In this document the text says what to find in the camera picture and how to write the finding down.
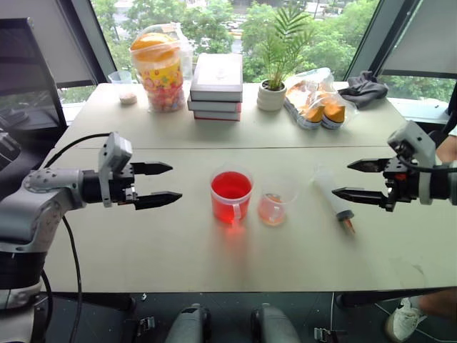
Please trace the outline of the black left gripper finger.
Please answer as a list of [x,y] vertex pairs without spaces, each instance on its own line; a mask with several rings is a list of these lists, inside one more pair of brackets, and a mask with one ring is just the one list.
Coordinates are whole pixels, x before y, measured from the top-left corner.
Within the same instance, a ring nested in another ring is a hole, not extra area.
[[155,192],[146,196],[139,196],[133,202],[135,210],[163,207],[179,200],[182,194],[176,192]]
[[159,175],[169,172],[173,167],[163,162],[132,162],[131,167],[134,174]]

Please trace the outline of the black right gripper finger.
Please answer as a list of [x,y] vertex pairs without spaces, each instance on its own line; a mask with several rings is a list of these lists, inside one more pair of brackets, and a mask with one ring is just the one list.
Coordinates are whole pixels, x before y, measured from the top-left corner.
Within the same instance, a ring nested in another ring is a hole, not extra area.
[[382,172],[390,159],[359,159],[347,165],[349,169],[353,169],[365,173],[379,173]]
[[331,193],[346,201],[359,204],[385,205],[388,199],[380,191],[367,191],[350,187],[334,189]]

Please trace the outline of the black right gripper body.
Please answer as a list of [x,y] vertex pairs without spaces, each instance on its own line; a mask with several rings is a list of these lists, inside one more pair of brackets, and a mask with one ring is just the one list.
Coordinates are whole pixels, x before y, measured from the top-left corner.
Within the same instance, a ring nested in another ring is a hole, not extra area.
[[388,195],[383,208],[392,212],[397,202],[411,203],[418,199],[419,172],[409,169],[397,158],[388,159],[383,170]]

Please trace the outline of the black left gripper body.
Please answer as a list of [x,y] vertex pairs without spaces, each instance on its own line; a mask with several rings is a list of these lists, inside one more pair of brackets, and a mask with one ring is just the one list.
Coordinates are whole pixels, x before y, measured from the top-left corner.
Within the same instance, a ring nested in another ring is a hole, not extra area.
[[113,203],[134,204],[137,200],[134,164],[128,163],[121,171],[113,172]]

